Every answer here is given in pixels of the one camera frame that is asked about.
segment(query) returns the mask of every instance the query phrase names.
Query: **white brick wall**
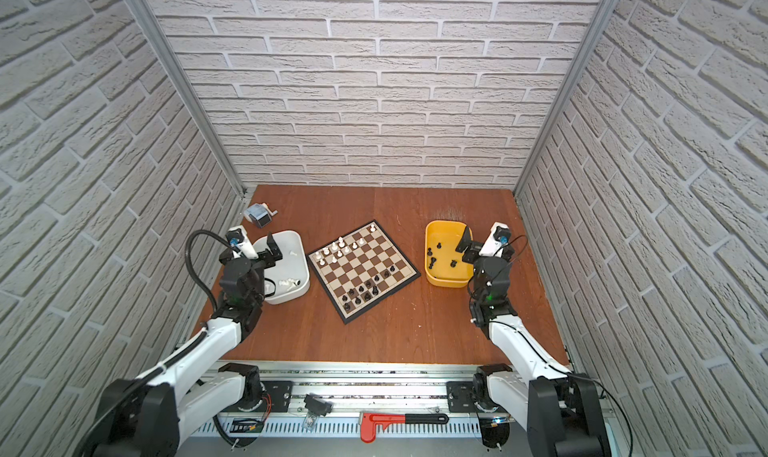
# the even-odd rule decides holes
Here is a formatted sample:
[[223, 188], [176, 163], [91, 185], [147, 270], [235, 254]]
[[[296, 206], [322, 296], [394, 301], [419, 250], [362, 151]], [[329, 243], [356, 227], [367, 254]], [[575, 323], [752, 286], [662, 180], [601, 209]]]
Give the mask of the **white brick wall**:
[[766, 0], [621, 0], [518, 198], [646, 455], [766, 455]]
[[235, 194], [121, 0], [0, 0], [0, 42], [0, 454], [69, 455], [199, 303], [183, 239]]
[[149, 2], [246, 184], [509, 188], [598, 0]]

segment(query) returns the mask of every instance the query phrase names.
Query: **yellow plastic bin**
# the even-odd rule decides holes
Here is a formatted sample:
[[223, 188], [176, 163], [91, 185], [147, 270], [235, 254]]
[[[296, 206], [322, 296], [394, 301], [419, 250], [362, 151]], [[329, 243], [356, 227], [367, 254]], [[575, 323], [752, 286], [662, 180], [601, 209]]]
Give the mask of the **yellow plastic bin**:
[[[424, 238], [424, 270], [427, 280], [437, 287], [464, 287], [472, 278], [472, 265], [462, 262], [462, 253], [456, 252], [458, 241], [466, 227], [465, 223], [452, 220], [433, 220], [427, 224]], [[435, 257], [435, 265], [429, 269], [429, 261]], [[451, 267], [456, 260], [456, 267]]]

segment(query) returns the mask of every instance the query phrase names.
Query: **red pipe wrench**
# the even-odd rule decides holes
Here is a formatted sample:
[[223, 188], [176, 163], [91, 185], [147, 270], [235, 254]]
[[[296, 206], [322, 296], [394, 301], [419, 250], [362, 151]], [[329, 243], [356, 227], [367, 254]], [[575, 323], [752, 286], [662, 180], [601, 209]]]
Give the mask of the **red pipe wrench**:
[[369, 414], [360, 415], [360, 440], [371, 443], [376, 440], [376, 426], [382, 431], [391, 424], [447, 424], [446, 414]]

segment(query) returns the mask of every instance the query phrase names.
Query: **gray floor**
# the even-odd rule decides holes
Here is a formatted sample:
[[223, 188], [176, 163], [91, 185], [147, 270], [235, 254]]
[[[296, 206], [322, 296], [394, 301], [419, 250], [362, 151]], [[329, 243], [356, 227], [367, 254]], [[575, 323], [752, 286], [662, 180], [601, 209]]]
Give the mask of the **gray floor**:
[[242, 450], [230, 453], [229, 446], [219, 438], [194, 437], [185, 442], [179, 457], [214, 457], [236, 455], [238, 457], [289, 457], [312, 455], [313, 457], [473, 457], [480, 455], [514, 455], [531, 457], [525, 433], [519, 425], [512, 426], [509, 441], [502, 451], [486, 449], [479, 439], [378, 439], [364, 444], [358, 439], [262, 439]]

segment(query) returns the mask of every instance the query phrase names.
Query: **brown wooden tabletop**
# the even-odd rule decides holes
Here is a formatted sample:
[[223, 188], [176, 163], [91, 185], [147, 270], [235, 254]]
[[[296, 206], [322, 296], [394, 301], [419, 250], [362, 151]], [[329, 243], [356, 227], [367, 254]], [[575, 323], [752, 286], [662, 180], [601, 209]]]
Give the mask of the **brown wooden tabletop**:
[[[266, 202], [279, 211], [264, 229], [244, 220], [252, 242], [267, 232], [296, 231], [306, 253], [376, 219], [422, 276], [344, 325], [317, 276], [310, 272], [307, 293], [276, 306], [265, 303], [256, 329], [224, 359], [508, 362], [469, 322], [467, 289], [435, 287], [427, 280], [424, 230], [433, 220], [457, 220], [472, 228], [475, 240], [484, 241], [498, 221], [509, 225], [513, 238], [521, 235], [523, 222], [509, 190], [262, 185], [251, 202]], [[553, 357], [567, 363], [530, 249], [513, 265], [510, 282], [509, 299], [525, 326]], [[219, 295], [218, 279], [213, 291]], [[206, 303], [198, 320], [209, 317], [210, 304]]]

